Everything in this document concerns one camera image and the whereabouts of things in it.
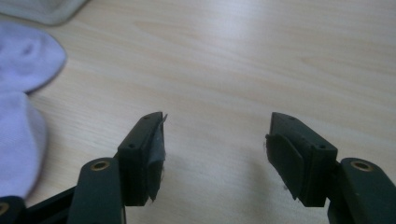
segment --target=black plastic part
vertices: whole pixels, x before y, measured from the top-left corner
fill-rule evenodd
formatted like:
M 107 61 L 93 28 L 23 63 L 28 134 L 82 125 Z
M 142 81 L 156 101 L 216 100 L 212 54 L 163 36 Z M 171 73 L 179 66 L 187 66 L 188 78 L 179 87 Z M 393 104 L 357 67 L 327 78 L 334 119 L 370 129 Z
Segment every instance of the black plastic part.
M 293 198 L 306 207 L 324 206 L 327 178 L 336 165 L 337 148 L 298 119 L 280 113 L 272 114 L 266 139 L 268 159 Z
M 81 168 L 67 219 L 67 224 L 79 223 L 125 223 L 116 159 L 97 159 Z
M 115 158 L 120 163 L 122 198 L 127 206 L 143 206 L 149 194 L 152 200 L 157 195 L 164 161 L 163 122 L 162 112 L 146 115 L 118 148 Z
M 356 223 L 396 223 L 396 188 L 377 165 L 361 159 L 341 160 L 339 186 Z
M 26 214 L 26 206 L 22 198 L 17 196 L 0 198 L 0 223 L 25 223 Z
M 295 200 L 304 183 L 304 160 L 293 144 L 283 135 L 267 136 L 267 157 L 282 176 Z
M 66 223 L 74 190 L 75 188 L 67 189 L 41 203 L 29 207 L 28 214 L 30 222 L 36 224 Z
M 329 205 L 329 210 L 327 211 L 327 217 L 329 218 L 330 224 L 355 224 L 350 215 L 349 209 L 343 210 L 339 209 L 334 205 L 333 202 Z

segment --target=wood grain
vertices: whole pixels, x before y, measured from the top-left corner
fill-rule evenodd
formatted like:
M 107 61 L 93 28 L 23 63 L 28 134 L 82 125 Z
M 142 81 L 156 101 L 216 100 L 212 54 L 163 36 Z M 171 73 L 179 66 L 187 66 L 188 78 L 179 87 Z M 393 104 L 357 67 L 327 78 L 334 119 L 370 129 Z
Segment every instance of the wood grain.
M 129 223 L 328 223 L 269 164 L 271 112 L 293 115 L 396 182 L 393 0 L 95 0 L 41 28 L 68 62 L 30 97 L 49 150 L 29 205 L 74 186 L 161 110 L 167 157 L 157 201 Z

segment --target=screw hole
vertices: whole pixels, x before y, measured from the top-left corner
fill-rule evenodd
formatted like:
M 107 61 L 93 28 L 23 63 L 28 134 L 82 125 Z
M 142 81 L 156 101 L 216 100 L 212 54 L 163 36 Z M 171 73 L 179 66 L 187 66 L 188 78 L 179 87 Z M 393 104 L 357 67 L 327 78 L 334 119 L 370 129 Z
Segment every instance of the screw hole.
M 364 161 L 352 161 L 350 163 L 353 167 L 364 172 L 372 172 L 373 166 Z
M 110 166 L 110 163 L 108 161 L 98 161 L 91 166 L 91 170 L 101 171 L 105 170 L 108 166 Z
M 8 203 L 0 203 L 0 216 L 2 216 L 6 211 L 8 211 Z

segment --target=white towel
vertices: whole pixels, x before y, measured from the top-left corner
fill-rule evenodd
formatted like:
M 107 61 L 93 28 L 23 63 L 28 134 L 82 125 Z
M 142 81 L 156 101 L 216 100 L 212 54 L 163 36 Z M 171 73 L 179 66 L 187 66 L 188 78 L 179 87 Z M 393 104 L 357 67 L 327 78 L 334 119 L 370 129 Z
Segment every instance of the white towel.
M 47 84 L 66 54 L 47 33 L 0 22 L 0 197 L 26 198 L 47 146 L 47 129 L 26 92 Z
M 26 198 L 47 146 L 44 119 L 23 92 L 0 93 L 0 197 Z
M 0 22 L 0 92 L 33 91 L 64 66 L 66 53 L 49 34 Z

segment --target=wooden table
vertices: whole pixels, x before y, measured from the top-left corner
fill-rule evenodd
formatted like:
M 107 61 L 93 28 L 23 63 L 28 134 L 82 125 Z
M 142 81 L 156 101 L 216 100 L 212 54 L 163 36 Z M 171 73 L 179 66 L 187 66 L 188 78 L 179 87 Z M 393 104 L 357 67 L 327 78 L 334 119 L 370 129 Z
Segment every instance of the wooden table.
M 32 205 L 112 157 L 163 111 L 157 200 L 128 223 L 328 223 L 295 202 L 263 148 L 273 111 L 292 115 L 396 182 L 394 0 L 95 0 L 46 30 L 68 54 L 30 95 L 49 128 Z

